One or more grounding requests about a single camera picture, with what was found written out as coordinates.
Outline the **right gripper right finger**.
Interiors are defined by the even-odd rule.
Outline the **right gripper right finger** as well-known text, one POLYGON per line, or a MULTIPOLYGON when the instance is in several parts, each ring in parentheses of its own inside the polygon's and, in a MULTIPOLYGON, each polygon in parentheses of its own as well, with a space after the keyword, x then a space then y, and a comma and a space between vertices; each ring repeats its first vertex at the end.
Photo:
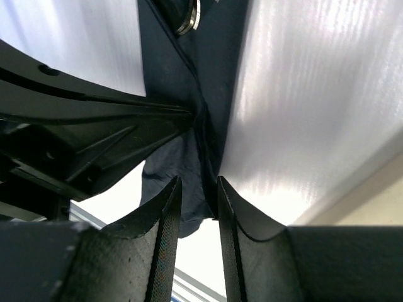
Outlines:
POLYGON ((217 181, 228 301, 401 301, 399 226, 285 226, 217 181))

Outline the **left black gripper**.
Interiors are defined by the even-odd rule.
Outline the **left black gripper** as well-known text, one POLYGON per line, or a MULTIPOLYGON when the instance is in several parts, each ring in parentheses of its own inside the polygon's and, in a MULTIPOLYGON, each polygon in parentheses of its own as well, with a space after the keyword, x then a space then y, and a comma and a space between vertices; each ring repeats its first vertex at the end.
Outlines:
POLYGON ((105 192, 191 124, 192 118, 1 118, 1 201, 66 221, 71 199, 105 192))

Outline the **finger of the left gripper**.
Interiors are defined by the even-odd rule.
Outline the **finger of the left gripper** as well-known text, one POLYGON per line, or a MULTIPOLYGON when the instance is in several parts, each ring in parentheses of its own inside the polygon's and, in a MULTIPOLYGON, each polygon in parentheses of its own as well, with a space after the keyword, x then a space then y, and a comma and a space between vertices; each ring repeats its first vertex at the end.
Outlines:
POLYGON ((191 119, 172 99, 147 98, 79 79, 1 42, 1 118, 4 120, 191 119))

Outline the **black paper napkin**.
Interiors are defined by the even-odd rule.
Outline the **black paper napkin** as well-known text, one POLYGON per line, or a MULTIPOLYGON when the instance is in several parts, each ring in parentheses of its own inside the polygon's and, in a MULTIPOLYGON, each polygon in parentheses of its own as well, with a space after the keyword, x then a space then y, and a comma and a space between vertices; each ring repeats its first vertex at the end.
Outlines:
POLYGON ((189 1, 139 1, 145 90, 193 113, 188 130, 145 161, 142 201, 181 178, 179 237, 217 217, 217 176, 223 158, 247 1, 202 1, 198 28, 178 36, 189 1))

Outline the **silver fork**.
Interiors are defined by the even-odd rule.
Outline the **silver fork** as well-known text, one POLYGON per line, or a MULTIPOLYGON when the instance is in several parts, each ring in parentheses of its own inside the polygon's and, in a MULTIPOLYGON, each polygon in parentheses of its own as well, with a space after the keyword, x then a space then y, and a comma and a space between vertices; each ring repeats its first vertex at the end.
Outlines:
POLYGON ((182 36, 185 33, 198 28, 201 18, 201 8, 200 0, 189 1, 188 12, 178 29, 175 31, 176 36, 182 36))

